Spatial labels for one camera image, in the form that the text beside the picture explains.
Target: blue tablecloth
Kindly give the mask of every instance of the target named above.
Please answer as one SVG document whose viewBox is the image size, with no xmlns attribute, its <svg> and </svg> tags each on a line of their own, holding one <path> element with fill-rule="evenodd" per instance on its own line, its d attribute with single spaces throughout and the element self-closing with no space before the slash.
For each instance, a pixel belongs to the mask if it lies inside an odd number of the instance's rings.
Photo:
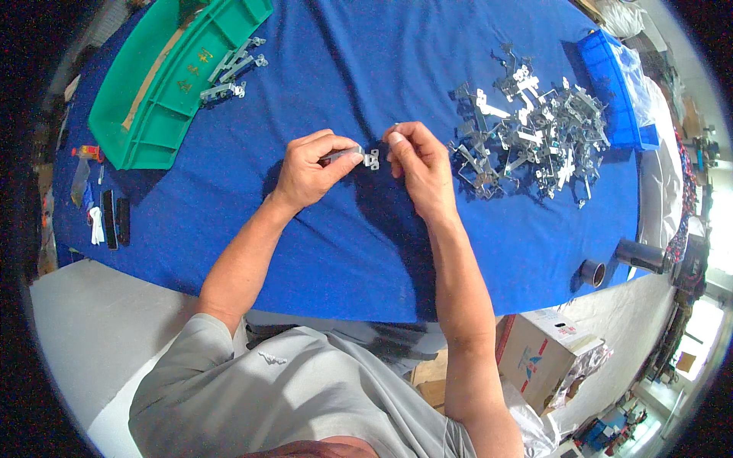
<svg viewBox="0 0 733 458">
<path fill-rule="evenodd" d="M 133 202 L 131 244 L 110 251 L 91 245 L 84 213 L 70 203 L 77 164 L 70 149 L 96 144 L 86 126 L 89 110 L 140 14 L 82 72 L 67 148 L 56 159 L 54 229 L 59 243 L 192 295 L 273 188 L 289 140 L 332 128 L 370 147 L 393 123 L 419 119 L 448 141 L 462 122 L 449 91 L 467 80 L 487 92 L 489 104 L 515 110 L 491 87 L 504 74 L 489 57 L 501 53 L 500 42 L 534 57 L 542 89 L 563 76 L 589 87 L 573 43 L 593 24 L 564 0 L 277 2 L 255 34 L 268 40 L 257 51 L 269 66 L 243 76 L 244 99 L 198 112 L 171 170 L 115 171 L 108 164 L 98 186 L 99 165 L 92 166 L 97 204 L 109 188 Z M 435 319 L 425 226 L 404 184 L 383 164 L 378 172 L 359 167 L 287 226 L 256 309 L 345 320 Z M 636 162 L 607 158 L 601 175 L 582 210 L 571 190 L 541 203 L 522 194 L 470 201 L 457 191 L 497 314 L 591 292 L 574 284 L 582 261 L 607 261 L 619 238 L 635 237 Z M 625 281 L 626 273 L 618 269 L 605 285 Z"/>
</svg>

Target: green plastic tray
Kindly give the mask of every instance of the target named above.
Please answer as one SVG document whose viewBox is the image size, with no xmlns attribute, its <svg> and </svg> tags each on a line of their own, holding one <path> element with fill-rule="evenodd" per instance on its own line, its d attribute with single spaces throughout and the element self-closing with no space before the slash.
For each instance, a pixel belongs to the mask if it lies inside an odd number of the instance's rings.
<svg viewBox="0 0 733 458">
<path fill-rule="evenodd" d="M 230 49 L 239 48 L 272 13 L 269 0 L 212 0 L 158 68 L 130 130 L 122 126 L 150 68 L 179 27 L 179 0 L 157 0 L 115 57 L 89 129 L 117 169 L 170 169 L 199 109 L 199 93 Z"/>
</svg>

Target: plastic bag on table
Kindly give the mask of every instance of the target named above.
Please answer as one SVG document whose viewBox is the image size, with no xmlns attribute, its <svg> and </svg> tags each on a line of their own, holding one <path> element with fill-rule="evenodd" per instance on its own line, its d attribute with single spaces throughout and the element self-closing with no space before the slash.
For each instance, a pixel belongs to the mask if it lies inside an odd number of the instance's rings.
<svg viewBox="0 0 733 458">
<path fill-rule="evenodd" d="M 538 416 L 519 390 L 504 379 L 501 380 L 501 390 L 509 413 L 522 433 L 525 458 L 543 458 L 557 450 L 561 436 L 555 420 L 549 415 Z"/>
<path fill-rule="evenodd" d="M 567 398 L 572 398 L 575 391 L 580 388 L 581 383 L 595 374 L 613 353 L 614 351 L 608 348 L 608 345 L 603 344 L 582 354 L 581 357 L 575 360 L 564 380 L 560 383 L 559 389 L 548 404 L 548 408 L 559 409 L 565 407 Z"/>
<path fill-rule="evenodd" d="M 611 45 L 624 77 L 626 88 L 631 97 L 631 106 L 634 109 L 636 123 L 640 128 L 656 123 L 652 108 L 652 98 L 649 96 L 647 82 L 644 80 L 644 71 L 641 69 L 641 58 L 636 49 L 626 46 Z"/>
<path fill-rule="evenodd" d="M 601 27 L 615 37 L 635 37 L 644 30 L 641 13 L 646 11 L 638 5 L 619 0 L 596 0 L 596 8 L 605 21 Z"/>
<path fill-rule="evenodd" d="M 71 182 L 71 201 L 77 208 L 81 208 L 81 202 L 86 190 L 86 181 L 89 179 L 89 161 L 79 158 L 79 164 L 76 166 L 76 173 Z"/>
</svg>

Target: hand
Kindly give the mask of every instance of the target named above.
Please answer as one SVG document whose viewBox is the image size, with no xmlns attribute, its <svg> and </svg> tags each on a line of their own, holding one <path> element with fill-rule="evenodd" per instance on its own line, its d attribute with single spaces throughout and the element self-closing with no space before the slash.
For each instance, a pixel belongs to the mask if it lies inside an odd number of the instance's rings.
<svg viewBox="0 0 733 458">
<path fill-rule="evenodd" d="M 319 130 L 287 144 L 285 160 L 272 199 L 284 205 L 293 215 L 320 200 L 341 178 L 364 160 L 352 152 L 334 160 L 326 167 L 318 160 L 334 149 L 358 146 L 350 138 L 334 135 L 331 129 Z"/>
<path fill-rule="evenodd" d="M 387 129 L 387 161 L 392 176 L 405 174 L 415 211 L 428 226 L 458 218 L 448 149 L 422 122 L 403 122 Z"/>
</svg>

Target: person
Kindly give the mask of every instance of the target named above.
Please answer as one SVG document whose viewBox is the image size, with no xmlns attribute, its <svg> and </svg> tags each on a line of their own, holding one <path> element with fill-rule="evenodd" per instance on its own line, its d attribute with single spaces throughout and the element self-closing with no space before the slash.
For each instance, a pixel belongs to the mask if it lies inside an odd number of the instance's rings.
<svg viewBox="0 0 733 458">
<path fill-rule="evenodd" d="M 358 344 L 290 327 L 233 358 L 232 338 L 254 304 L 280 235 L 303 208 L 362 161 L 322 156 L 357 146 L 320 130 L 287 145 L 279 180 L 209 272 L 196 314 L 130 406 L 144 456 L 523 457 L 504 403 L 496 321 L 456 208 L 448 151 L 420 122 L 383 135 L 395 178 L 422 217 L 435 263 L 435 306 L 448 346 L 445 416 Z"/>
</svg>

